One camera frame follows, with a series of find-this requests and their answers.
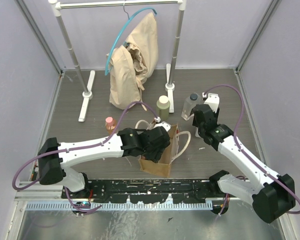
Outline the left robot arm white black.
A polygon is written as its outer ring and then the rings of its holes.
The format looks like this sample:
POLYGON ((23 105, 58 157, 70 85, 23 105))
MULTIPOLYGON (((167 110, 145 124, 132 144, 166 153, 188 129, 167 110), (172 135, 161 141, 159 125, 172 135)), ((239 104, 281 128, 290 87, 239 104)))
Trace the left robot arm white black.
POLYGON ((162 122, 152 129, 125 128, 108 137, 81 142, 59 143, 55 137, 49 138, 38 153, 39 183, 44 186, 60 184, 78 198, 85 198, 90 193, 88 179, 73 166, 127 156, 143 156, 157 163, 170 145, 170 129, 170 124, 162 122))

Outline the pink cap amber bottle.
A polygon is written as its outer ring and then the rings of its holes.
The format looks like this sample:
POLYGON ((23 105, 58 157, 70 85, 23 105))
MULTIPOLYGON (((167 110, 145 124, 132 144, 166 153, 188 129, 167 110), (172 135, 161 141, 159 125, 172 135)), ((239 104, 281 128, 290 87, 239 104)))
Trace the pink cap amber bottle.
POLYGON ((109 116, 105 119, 105 128, 109 135, 114 131, 116 126, 117 122, 113 117, 109 116))

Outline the cream lid green jar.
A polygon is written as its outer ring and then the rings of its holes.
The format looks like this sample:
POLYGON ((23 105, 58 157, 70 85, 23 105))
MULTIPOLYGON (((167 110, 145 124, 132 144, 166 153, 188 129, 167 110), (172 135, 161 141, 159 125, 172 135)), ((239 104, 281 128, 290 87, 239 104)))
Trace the cream lid green jar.
POLYGON ((166 95, 161 95, 156 102, 156 112, 161 121, 169 118, 170 101, 166 95))

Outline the white bottle grey cap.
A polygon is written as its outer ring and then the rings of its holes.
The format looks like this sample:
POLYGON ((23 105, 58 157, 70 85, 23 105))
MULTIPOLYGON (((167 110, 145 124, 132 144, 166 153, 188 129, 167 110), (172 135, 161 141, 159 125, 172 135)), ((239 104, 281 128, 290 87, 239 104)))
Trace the white bottle grey cap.
POLYGON ((196 138, 203 138, 202 134, 204 133, 204 130, 202 130, 201 127, 196 127, 195 128, 195 137, 196 138))

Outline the dark cap clear bottle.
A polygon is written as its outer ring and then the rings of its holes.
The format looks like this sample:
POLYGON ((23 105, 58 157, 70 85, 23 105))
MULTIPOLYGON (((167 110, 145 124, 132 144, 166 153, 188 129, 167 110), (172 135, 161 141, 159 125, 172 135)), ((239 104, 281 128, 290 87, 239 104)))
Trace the dark cap clear bottle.
POLYGON ((183 105, 183 109, 181 112, 181 117, 185 120, 188 121, 190 116, 191 116, 191 112, 192 109, 200 104, 202 98, 200 97, 200 95, 196 92, 191 93, 184 101, 184 105, 183 105))

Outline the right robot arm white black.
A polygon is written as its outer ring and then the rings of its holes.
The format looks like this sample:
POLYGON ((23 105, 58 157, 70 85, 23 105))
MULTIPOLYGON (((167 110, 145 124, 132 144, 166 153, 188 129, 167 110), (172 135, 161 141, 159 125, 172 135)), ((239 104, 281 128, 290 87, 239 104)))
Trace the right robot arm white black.
POLYGON ((268 224, 295 207, 295 181, 291 176, 280 175, 263 164, 228 126, 218 123, 219 113, 208 104, 196 105, 192 113, 192 124, 204 142, 235 164, 248 178, 244 181, 228 171, 217 172, 209 177, 209 191, 213 196, 230 194, 241 199, 268 224))

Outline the canvas tote bag with handles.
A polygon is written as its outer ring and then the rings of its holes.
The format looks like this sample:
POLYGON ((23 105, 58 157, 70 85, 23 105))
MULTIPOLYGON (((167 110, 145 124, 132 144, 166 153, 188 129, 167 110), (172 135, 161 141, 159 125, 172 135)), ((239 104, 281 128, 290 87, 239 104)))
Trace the canvas tote bag with handles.
POLYGON ((169 146, 163 151, 160 160, 155 163, 151 160, 147 160, 145 157, 141 156, 138 159, 140 170, 142 172, 155 175, 158 177, 169 178, 172 168, 172 163, 179 158, 188 148, 192 135, 189 131, 179 131, 177 124, 170 125, 168 127, 169 135, 169 146), (181 150, 180 137, 183 135, 187 136, 187 140, 181 150))

